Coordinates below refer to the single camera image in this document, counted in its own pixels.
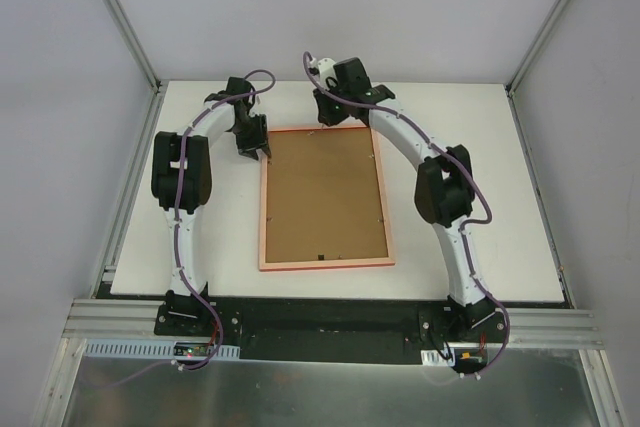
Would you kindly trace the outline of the shiny metal floor sheet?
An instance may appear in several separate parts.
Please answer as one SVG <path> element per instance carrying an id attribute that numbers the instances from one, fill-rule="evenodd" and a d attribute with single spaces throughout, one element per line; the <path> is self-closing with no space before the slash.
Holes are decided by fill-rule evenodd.
<path id="1" fill-rule="evenodd" d="M 445 368 L 219 361 L 195 372 L 86 358 L 68 426 L 594 426 L 574 353 L 506 352 L 479 379 Z"/>

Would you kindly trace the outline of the left aluminium post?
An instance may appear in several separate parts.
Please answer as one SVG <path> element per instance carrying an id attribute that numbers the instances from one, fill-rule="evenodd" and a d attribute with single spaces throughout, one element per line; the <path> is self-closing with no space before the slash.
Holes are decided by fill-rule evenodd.
<path id="1" fill-rule="evenodd" d="M 161 87 L 161 80 L 146 55 L 135 29 L 120 0 L 102 0 L 125 46 L 154 93 Z"/>

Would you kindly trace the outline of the right aluminium side rail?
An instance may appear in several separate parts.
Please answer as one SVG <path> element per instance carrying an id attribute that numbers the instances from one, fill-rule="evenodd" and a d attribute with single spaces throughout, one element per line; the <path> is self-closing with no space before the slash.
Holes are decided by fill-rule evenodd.
<path id="1" fill-rule="evenodd" d="M 521 144 L 521 148 L 525 158 L 525 163 L 527 166 L 527 170 L 528 170 L 529 177 L 530 177 L 531 184 L 534 191 L 534 197 L 538 206 L 541 221 L 544 227 L 544 231 L 545 231 L 545 235 L 546 235 L 549 249 L 551 252 L 551 256 L 554 261 L 556 274 L 558 277 L 558 281 L 561 285 L 565 303 L 568 305 L 569 308 L 575 308 L 576 304 L 575 304 L 574 295 L 571 290 L 571 285 L 567 277 L 566 269 L 561 261 L 561 258 L 558 252 L 556 239 L 554 237 L 554 232 L 548 216 L 548 210 L 544 203 L 542 191 L 540 189 L 538 172 L 536 170 L 536 166 L 534 162 L 533 151 L 529 143 L 529 140 L 527 138 L 524 125 L 521 121 L 521 118 L 516 106 L 514 91 L 511 89 L 510 85 L 505 86 L 505 94 L 509 104 L 509 109 L 512 115 L 512 119 L 517 131 L 517 135 Z"/>

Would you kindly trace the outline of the aluminium post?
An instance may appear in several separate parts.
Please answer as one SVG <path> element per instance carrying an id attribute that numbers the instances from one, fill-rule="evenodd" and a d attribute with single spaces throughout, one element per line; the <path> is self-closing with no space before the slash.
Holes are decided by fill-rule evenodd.
<path id="1" fill-rule="evenodd" d="M 510 80 L 505 84 L 505 91 L 508 98 L 512 98 L 520 85 L 525 80 L 528 72 L 533 67 L 537 58 L 541 55 L 544 47 L 551 39 L 551 36 L 559 24 L 561 18 L 570 7 L 573 0 L 555 0 L 551 9 L 544 18 L 535 37 L 527 48 L 524 57 L 518 64 Z"/>
<path id="2" fill-rule="evenodd" d="M 102 0 L 125 46 L 154 93 L 161 87 L 161 80 L 146 55 L 135 29 L 120 0 Z"/>

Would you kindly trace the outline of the red picture frame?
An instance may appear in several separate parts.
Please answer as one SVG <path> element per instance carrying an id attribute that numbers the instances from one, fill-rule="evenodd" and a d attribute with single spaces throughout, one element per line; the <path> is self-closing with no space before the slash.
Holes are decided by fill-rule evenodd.
<path id="1" fill-rule="evenodd" d="M 395 264 L 377 135 L 364 126 L 283 127 L 261 164 L 262 272 Z"/>

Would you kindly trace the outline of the right aluminium post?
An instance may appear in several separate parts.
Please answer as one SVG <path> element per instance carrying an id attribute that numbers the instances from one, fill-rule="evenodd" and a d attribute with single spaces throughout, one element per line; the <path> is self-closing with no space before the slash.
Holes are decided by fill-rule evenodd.
<path id="1" fill-rule="evenodd" d="M 527 48 L 524 57 L 518 64 L 510 80 L 505 84 L 505 91 L 508 98 L 512 98 L 520 85 L 525 80 L 528 72 L 533 67 L 537 58 L 541 55 L 544 47 L 551 39 L 551 36 L 559 24 L 561 18 L 570 7 L 573 0 L 555 0 L 551 9 L 544 18 L 535 37 Z"/>

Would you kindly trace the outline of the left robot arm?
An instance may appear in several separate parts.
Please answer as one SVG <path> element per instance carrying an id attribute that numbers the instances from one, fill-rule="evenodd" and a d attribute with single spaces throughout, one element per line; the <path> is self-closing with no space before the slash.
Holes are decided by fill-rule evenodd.
<path id="1" fill-rule="evenodd" d="M 154 326 L 157 335 L 222 333 L 222 323 L 208 297 L 206 266 L 199 248 L 200 216 L 213 187 L 210 149 L 223 134 L 231 133 L 239 155 L 269 158 L 267 117 L 252 109 L 258 96 L 275 84 L 275 76 L 266 69 L 230 77 L 224 89 L 205 98 L 202 111 L 186 127 L 155 135 L 151 193 L 165 214 L 172 257 L 170 285 Z"/>

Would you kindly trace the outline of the aluminium front rail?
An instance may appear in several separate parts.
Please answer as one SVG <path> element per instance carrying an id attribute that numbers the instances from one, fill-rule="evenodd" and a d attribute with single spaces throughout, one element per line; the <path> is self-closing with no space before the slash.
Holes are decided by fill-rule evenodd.
<path id="1" fill-rule="evenodd" d="M 159 300 L 76 299 L 62 336 L 149 339 Z M 604 341 L 588 310 L 511 308 L 509 345 L 525 349 L 602 350 Z"/>

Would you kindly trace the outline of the left aluminium side rail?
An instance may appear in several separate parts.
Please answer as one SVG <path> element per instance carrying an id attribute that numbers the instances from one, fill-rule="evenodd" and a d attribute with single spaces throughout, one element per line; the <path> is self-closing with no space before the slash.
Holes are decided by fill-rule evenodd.
<path id="1" fill-rule="evenodd" d="M 94 298 L 97 295 L 104 274 L 110 267 L 114 267 L 117 263 L 121 244 L 123 239 L 126 237 L 131 212 L 135 205 L 137 192 L 149 152 L 151 137 L 158 122 L 167 86 L 168 81 L 161 80 L 156 89 L 152 91 L 152 96 L 146 109 L 143 123 L 136 132 L 135 144 L 127 164 L 126 176 L 124 177 L 117 197 L 117 203 L 109 230 L 106 234 L 101 252 L 94 267 L 93 281 L 88 290 L 89 298 Z"/>

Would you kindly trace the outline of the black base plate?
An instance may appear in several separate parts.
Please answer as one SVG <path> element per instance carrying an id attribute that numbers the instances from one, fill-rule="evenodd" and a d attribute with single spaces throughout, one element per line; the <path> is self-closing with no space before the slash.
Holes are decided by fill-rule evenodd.
<path id="1" fill-rule="evenodd" d="M 422 353 L 457 344 L 498 345 L 508 323 L 495 303 L 460 307 L 451 300 L 339 300 L 212 297 L 166 293 L 154 333 L 215 337 L 247 360 L 417 365 Z"/>

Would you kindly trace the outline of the aluminium side rail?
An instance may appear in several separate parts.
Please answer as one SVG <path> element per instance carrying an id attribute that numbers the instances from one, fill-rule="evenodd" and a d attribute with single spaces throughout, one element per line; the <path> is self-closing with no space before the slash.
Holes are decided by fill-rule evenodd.
<path id="1" fill-rule="evenodd" d="M 530 177 L 531 184 L 534 191 L 534 197 L 538 206 L 541 221 L 544 227 L 544 231 L 545 231 L 545 235 L 546 235 L 549 249 L 551 252 L 551 256 L 554 261 L 556 274 L 558 277 L 558 281 L 561 285 L 565 303 L 568 305 L 569 308 L 575 308 L 576 304 L 575 304 L 574 295 L 571 290 L 571 285 L 567 277 L 566 269 L 561 261 L 561 258 L 558 252 L 556 239 L 554 237 L 554 232 L 548 216 L 548 210 L 544 203 L 542 191 L 540 189 L 538 172 L 536 170 L 536 166 L 534 162 L 533 151 L 529 143 L 529 140 L 527 138 L 524 125 L 521 121 L 521 118 L 516 106 L 514 91 L 511 89 L 510 85 L 505 86 L 505 94 L 509 104 L 509 109 L 512 115 L 512 119 L 517 131 L 517 135 L 521 144 L 521 148 L 525 158 L 525 163 L 527 166 L 527 170 L 528 170 L 529 177 Z"/>
<path id="2" fill-rule="evenodd" d="M 109 230 L 106 234 L 101 252 L 94 267 L 93 281 L 88 290 L 89 298 L 94 298 L 97 295 L 104 274 L 110 267 L 114 267 L 117 263 L 121 244 L 123 239 L 126 237 L 131 212 L 135 205 L 137 192 L 149 152 L 151 137 L 158 122 L 167 86 L 168 81 L 161 80 L 156 89 L 152 91 L 152 96 L 146 109 L 143 123 L 136 132 L 135 144 L 127 164 L 126 176 L 124 177 L 117 197 L 117 203 Z"/>

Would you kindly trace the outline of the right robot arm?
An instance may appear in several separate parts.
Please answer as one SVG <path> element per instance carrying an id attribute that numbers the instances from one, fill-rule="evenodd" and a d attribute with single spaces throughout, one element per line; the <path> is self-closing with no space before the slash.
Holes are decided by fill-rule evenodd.
<path id="1" fill-rule="evenodd" d="M 468 334 L 488 321 L 499 304 L 479 268 L 470 227 L 493 215 L 472 174 L 469 151 L 459 144 L 441 147 L 408 114 L 387 86 L 374 85 L 357 58 L 336 62 L 306 52 L 303 68 L 314 85 L 318 121 L 336 126 L 356 119 L 388 140 L 414 167 L 414 205 L 434 228 L 448 275 L 453 327 Z"/>

